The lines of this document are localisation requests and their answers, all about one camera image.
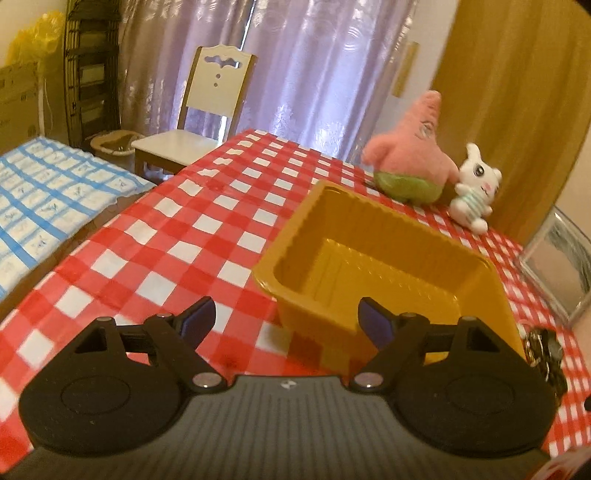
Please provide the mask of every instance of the white plush toy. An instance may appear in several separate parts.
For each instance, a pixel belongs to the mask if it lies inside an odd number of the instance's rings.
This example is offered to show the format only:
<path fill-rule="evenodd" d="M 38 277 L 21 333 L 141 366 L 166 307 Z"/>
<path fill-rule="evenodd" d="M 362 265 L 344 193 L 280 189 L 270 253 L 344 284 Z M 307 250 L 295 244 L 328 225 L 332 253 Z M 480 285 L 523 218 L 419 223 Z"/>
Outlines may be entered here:
<path fill-rule="evenodd" d="M 480 157 L 474 143 L 468 143 L 468 158 L 460 167 L 460 183 L 456 184 L 458 197 L 449 206 L 449 216 L 475 235 L 488 231 L 488 223 L 482 217 L 492 213 L 491 202 L 501 182 L 501 172 L 488 166 Z"/>

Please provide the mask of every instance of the white logo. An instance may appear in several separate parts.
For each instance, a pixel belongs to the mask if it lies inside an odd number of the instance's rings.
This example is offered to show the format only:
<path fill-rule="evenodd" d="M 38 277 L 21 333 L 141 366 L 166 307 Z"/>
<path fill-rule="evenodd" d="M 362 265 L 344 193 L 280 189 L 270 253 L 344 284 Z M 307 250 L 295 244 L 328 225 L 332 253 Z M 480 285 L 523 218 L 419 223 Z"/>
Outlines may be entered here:
<path fill-rule="evenodd" d="M 280 385 L 285 388 L 286 390 L 291 390 L 292 388 L 297 387 L 297 383 L 294 382 L 293 380 L 284 380 L 283 382 L 280 383 Z"/>

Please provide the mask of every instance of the curtain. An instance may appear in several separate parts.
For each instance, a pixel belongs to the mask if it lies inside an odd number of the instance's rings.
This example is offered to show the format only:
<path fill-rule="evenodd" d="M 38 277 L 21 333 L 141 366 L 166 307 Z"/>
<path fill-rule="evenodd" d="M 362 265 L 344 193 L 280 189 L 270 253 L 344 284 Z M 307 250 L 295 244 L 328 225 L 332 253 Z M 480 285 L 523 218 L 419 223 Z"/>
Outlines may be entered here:
<path fill-rule="evenodd" d="M 122 0 L 122 128 L 176 128 L 197 47 L 240 46 L 251 8 L 252 0 Z M 186 128 L 217 138 L 219 117 L 191 112 Z"/>
<path fill-rule="evenodd" d="M 377 119 L 370 100 L 384 73 L 386 85 L 394 77 L 387 67 L 411 3 L 258 0 L 244 45 L 258 63 L 238 131 L 258 128 L 346 158 L 364 115 Z"/>
<path fill-rule="evenodd" d="M 590 45 L 591 18 L 575 2 L 459 5 L 433 83 L 443 95 L 437 141 L 458 164 L 475 142 L 502 171 L 490 223 L 522 244 L 556 202 L 587 134 Z"/>

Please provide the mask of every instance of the striped shirt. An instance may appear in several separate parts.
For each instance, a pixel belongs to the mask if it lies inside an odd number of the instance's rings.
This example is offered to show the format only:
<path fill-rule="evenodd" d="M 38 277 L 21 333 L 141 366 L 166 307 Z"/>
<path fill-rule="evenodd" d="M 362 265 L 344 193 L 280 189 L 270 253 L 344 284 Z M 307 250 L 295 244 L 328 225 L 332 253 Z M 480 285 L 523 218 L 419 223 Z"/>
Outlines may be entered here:
<path fill-rule="evenodd" d="M 482 214 L 486 211 L 486 203 L 477 190 L 472 189 L 460 198 L 470 207 L 470 212 L 466 215 L 468 223 L 482 217 Z"/>

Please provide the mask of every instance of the ribbed gray surface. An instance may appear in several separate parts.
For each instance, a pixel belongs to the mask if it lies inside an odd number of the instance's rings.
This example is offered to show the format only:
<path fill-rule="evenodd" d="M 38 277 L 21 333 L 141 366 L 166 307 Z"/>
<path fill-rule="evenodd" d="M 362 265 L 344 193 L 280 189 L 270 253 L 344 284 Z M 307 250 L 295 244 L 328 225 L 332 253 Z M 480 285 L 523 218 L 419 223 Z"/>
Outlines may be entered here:
<path fill-rule="evenodd" d="M 505 460 L 463 459 L 412 437 L 386 402 L 345 390 L 336 377 L 240 377 L 191 401 L 165 435 L 99 459 L 42 449 L 8 480 L 389 479 L 523 480 L 539 452 Z"/>

